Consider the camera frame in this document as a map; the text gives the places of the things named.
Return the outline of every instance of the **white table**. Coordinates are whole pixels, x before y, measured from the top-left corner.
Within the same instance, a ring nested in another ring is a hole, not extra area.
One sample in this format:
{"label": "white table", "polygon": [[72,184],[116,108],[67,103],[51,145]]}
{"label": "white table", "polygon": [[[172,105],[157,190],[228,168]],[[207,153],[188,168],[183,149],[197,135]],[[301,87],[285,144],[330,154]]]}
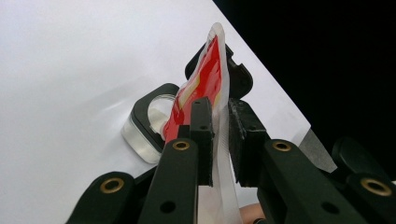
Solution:
{"label": "white table", "polygon": [[[142,161],[120,131],[134,102],[171,82],[224,28],[253,75],[243,98],[272,138],[299,145],[308,121],[210,0],[0,3],[1,223],[65,223],[91,182]],[[239,205],[255,189],[237,188]]]}

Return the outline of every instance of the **plastic pouch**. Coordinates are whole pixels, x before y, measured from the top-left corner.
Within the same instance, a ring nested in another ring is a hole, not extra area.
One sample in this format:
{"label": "plastic pouch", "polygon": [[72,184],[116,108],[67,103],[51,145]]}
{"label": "plastic pouch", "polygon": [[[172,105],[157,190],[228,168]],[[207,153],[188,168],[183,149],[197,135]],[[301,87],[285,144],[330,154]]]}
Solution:
{"label": "plastic pouch", "polygon": [[210,29],[198,64],[175,98],[170,119],[162,128],[165,143],[176,139],[180,125],[190,125],[191,103],[208,97],[212,105],[213,188],[199,187],[199,223],[242,223],[228,151],[228,99],[230,77],[227,69],[225,36],[220,23]]}

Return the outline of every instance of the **brass screw insert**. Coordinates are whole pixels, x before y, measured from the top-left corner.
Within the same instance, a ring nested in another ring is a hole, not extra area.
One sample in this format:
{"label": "brass screw insert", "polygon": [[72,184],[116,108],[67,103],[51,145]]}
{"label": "brass screw insert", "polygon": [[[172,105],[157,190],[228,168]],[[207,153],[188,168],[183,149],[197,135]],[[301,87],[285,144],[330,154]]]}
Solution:
{"label": "brass screw insert", "polygon": [[376,195],[388,197],[392,194],[392,190],[390,189],[390,187],[388,187],[386,184],[384,184],[381,181],[378,181],[376,179],[363,178],[361,180],[361,185],[365,189],[367,189],[368,191],[370,191]]}
{"label": "brass screw insert", "polygon": [[186,150],[190,147],[190,144],[188,142],[183,142],[183,141],[179,141],[179,142],[175,142],[173,144],[173,148],[176,150]]}
{"label": "brass screw insert", "polygon": [[276,141],[273,143],[273,148],[279,151],[290,151],[291,146],[286,142]]}
{"label": "brass screw insert", "polygon": [[100,186],[103,193],[114,193],[122,189],[124,182],[121,178],[113,177],[105,180]]}

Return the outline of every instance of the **white surface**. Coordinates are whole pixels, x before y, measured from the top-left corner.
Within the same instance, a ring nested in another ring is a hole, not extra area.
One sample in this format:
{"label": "white surface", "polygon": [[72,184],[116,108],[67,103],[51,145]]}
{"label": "white surface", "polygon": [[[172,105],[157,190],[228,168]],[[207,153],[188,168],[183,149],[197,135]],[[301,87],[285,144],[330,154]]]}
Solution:
{"label": "white surface", "polygon": [[65,223],[99,175],[152,167],[121,128],[136,100],[185,82],[216,21],[253,75],[244,100],[272,138],[299,145],[309,123],[210,0],[1,1],[0,222]]}

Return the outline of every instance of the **black background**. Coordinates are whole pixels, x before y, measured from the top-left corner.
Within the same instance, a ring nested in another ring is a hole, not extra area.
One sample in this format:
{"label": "black background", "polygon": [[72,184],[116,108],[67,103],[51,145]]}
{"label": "black background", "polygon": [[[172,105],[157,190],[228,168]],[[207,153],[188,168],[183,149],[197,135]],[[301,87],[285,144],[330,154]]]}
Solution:
{"label": "black background", "polygon": [[396,179],[396,1],[214,2],[329,151],[352,137]]}

